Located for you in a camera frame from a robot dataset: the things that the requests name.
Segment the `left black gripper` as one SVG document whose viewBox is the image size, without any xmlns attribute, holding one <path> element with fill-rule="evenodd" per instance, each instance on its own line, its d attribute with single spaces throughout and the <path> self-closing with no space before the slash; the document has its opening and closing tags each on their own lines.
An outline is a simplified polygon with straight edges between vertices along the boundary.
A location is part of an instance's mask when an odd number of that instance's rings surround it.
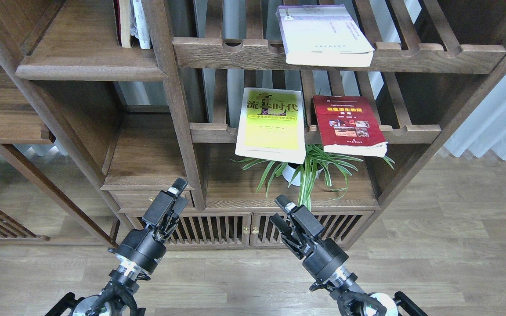
<svg viewBox="0 0 506 316">
<path fill-rule="evenodd" d="M 177 178 L 167 191 L 160 191 L 143 216 L 147 226 L 156 226 L 156 230 L 147 227 L 142 230 L 131 230 L 117 248 L 109 248 L 121 261 L 119 270 L 128 274 L 154 272 L 157 264 L 166 253 L 165 241 L 175 231 L 181 212 L 188 204 L 188 200 L 181 197 L 188 182 Z"/>
</svg>

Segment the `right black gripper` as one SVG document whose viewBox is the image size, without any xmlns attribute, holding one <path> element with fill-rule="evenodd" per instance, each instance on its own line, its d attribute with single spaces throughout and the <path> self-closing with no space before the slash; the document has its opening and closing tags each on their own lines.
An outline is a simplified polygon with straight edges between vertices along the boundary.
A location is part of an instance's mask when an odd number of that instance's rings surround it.
<svg viewBox="0 0 506 316">
<path fill-rule="evenodd" d="M 287 220 L 274 214 L 270 222 L 280 232 L 287 248 L 299 260 L 304 259 L 302 266 L 316 282 L 323 284 L 349 256 L 331 238 L 319 239 L 325 228 L 304 205 L 295 205 L 283 194 L 275 203 L 287 214 Z"/>
</svg>

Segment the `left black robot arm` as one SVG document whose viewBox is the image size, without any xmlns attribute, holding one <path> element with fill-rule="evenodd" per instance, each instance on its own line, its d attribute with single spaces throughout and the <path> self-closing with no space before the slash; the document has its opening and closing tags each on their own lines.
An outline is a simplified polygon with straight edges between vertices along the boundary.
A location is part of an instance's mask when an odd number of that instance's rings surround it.
<svg viewBox="0 0 506 316">
<path fill-rule="evenodd" d="M 120 265 L 110 272 L 111 279 L 99 294 L 76 299 L 75 294 L 69 292 L 47 315 L 60 316 L 71 309 L 71 316 L 119 316 L 128 307 L 131 316 L 143 316 L 145 308 L 138 308 L 134 299 L 139 288 L 137 280 L 149 280 L 165 255 L 165 242 L 188 203 L 181 197 L 187 184 L 186 180 L 177 178 L 171 188 L 160 191 L 143 216 L 146 226 L 131 230 L 120 246 L 108 249 L 120 260 Z"/>
</svg>

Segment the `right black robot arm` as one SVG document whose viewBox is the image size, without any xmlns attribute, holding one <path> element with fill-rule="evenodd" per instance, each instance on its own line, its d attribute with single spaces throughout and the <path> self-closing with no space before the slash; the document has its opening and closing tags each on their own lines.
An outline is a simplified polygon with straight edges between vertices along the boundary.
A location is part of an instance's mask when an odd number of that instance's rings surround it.
<svg viewBox="0 0 506 316">
<path fill-rule="evenodd" d="M 403 308 L 409 316 L 425 316 L 426 313 L 406 294 L 398 291 L 391 298 L 384 293 L 367 293 L 357 284 L 357 276 L 346 268 L 349 256 L 331 238 L 321 239 L 324 226 L 303 205 L 297 206 L 285 195 L 275 199 L 287 214 L 271 216 L 283 243 L 315 279 L 310 291 L 326 289 L 337 302 L 342 316 L 399 316 Z"/>
</svg>

